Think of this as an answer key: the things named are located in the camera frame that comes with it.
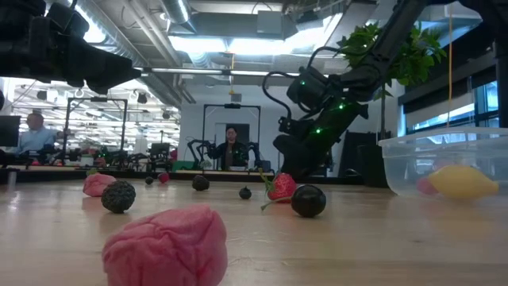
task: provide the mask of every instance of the small black ball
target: small black ball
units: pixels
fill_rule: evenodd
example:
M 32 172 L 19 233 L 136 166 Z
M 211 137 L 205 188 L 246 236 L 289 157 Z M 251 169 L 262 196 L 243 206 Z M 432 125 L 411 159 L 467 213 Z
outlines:
M 325 193 L 313 185 L 298 187 L 291 197 L 291 208 L 304 218 L 319 215 L 325 207 Z
M 210 182 L 201 175 L 196 175 L 192 180 L 192 188 L 196 191 L 205 191 L 210 187 Z
M 147 185 L 151 185 L 153 183 L 153 178 L 152 177 L 146 177 L 146 179 L 144 179 L 144 182 Z
M 247 186 L 245 186 L 245 187 L 240 189 L 240 191 L 238 192 L 238 195 L 240 195 L 240 197 L 242 199 L 250 199 L 251 196 L 252 196 L 252 193 L 251 193 L 251 190 L 249 190 L 247 188 Z
M 115 214 L 123 214 L 134 203 L 136 189 L 125 181 L 109 184 L 102 193 L 102 205 Z

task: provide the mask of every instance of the toy lemon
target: toy lemon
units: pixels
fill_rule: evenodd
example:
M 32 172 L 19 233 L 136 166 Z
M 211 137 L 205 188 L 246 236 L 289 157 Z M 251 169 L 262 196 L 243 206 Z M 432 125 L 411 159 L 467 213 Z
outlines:
M 430 183 L 451 199 L 479 199 L 496 195 L 498 183 L 490 180 L 475 168 L 449 165 L 429 175 Z

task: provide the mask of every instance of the wooden table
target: wooden table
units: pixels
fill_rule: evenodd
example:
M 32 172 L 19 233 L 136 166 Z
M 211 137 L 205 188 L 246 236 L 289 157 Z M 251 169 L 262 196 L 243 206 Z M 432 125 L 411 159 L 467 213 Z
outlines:
M 263 184 L 190 182 L 145 187 L 124 215 L 86 198 L 82 182 L 0 189 L 1 286 L 105 286 L 104 241 L 127 222 L 191 203 L 209 203 L 228 230 L 229 267 L 221 285 L 487 286 L 508 283 L 508 202 L 463 205 L 404 199 L 362 187 L 321 186 L 316 219 L 289 205 L 263 214 Z
M 176 170 L 180 174 L 196 174 L 196 175 L 236 175 L 236 176 L 259 176 L 260 173 L 253 171 L 218 171 L 218 170 Z M 273 172 L 264 172 L 265 176 L 273 176 Z

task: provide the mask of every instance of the person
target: person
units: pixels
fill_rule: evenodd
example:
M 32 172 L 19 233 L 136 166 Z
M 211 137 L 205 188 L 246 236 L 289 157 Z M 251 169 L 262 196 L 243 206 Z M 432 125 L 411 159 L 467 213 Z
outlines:
M 230 167 L 247 167 L 248 150 L 245 145 L 237 141 L 237 129 L 229 127 L 225 132 L 226 142 L 210 150 L 208 157 L 221 158 L 222 170 L 229 170 Z
M 64 137 L 64 133 L 44 127 L 44 117 L 38 113 L 32 113 L 26 118 L 29 131 L 24 132 L 17 143 L 16 154 L 27 151 L 39 151 L 45 145 L 53 146 L 56 139 Z

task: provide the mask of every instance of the black jacket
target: black jacket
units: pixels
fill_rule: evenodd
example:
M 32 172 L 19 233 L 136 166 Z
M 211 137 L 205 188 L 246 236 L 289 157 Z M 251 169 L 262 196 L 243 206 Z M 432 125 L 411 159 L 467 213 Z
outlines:
M 221 169 L 225 170 L 225 153 L 228 150 L 228 142 L 222 143 L 217 148 L 210 150 L 208 157 L 212 159 L 221 158 Z M 234 167 L 247 167 L 248 165 L 248 150 L 245 145 L 240 142 L 235 142 L 232 146 L 233 151 L 233 166 Z

